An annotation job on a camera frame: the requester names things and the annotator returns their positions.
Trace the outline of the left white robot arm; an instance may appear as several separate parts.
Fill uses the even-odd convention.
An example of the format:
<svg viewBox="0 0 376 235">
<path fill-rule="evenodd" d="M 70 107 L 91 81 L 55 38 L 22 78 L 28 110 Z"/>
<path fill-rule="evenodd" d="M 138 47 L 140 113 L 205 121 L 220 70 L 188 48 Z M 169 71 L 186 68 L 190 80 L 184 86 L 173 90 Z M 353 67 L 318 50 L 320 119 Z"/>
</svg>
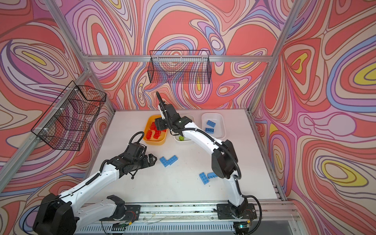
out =
<svg viewBox="0 0 376 235">
<path fill-rule="evenodd" d="M 128 144 L 122 154 L 104 160 L 99 171 L 88 179 L 59 195 L 47 195 L 41 202 L 32 230 L 38 235 L 73 235 L 99 220 L 121 221 L 127 215 L 136 219 L 125 201 L 115 195 L 90 206 L 86 203 L 122 176 L 134 176 L 138 170 L 154 166 L 157 157 L 147 154 L 146 150 L 140 143 Z"/>
</svg>

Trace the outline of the red lego brick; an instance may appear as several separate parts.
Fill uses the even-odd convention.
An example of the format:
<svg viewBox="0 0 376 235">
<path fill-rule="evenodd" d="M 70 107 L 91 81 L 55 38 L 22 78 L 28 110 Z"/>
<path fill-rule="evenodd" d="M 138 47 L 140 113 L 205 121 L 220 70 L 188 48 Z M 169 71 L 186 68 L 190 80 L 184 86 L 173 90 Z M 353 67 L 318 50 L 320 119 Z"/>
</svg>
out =
<svg viewBox="0 0 376 235">
<path fill-rule="evenodd" d="M 159 137 L 161 136 L 161 131 L 160 130 L 155 130 L 154 132 L 154 135 L 153 135 L 153 139 L 159 139 Z"/>
<path fill-rule="evenodd" d="M 150 140 L 153 136 L 153 131 L 152 130 L 148 130 L 147 134 L 146 134 L 146 139 L 147 140 Z"/>
<path fill-rule="evenodd" d="M 156 125 L 155 125 L 155 122 L 152 122 L 151 125 L 150 125 L 150 130 L 154 130 L 154 131 L 157 131 L 157 128 L 156 128 Z"/>
</svg>

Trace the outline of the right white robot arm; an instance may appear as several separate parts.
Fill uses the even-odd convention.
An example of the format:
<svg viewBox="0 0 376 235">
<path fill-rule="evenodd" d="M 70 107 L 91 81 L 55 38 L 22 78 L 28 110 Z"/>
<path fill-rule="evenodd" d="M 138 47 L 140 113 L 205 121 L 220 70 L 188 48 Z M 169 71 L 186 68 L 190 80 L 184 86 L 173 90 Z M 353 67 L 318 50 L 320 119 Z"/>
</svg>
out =
<svg viewBox="0 0 376 235">
<path fill-rule="evenodd" d="M 190 118 L 180 116 L 172 104 L 166 104 L 159 99 L 158 108 L 161 117 L 155 120 L 156 128 L 160 131 L 169 130 L 170 133 L 187 137 L 203 148 L 211 156 L 211 169 L 224 180 L 228 193 L 229 212 L 224 212 L 233 218 L 242 218 L 248 206 L 247 197 L 240 191 L 238 180 L 241 171 L 237 155 L 231 141 L 220 141 L 199 128 Z"/>
</svg>

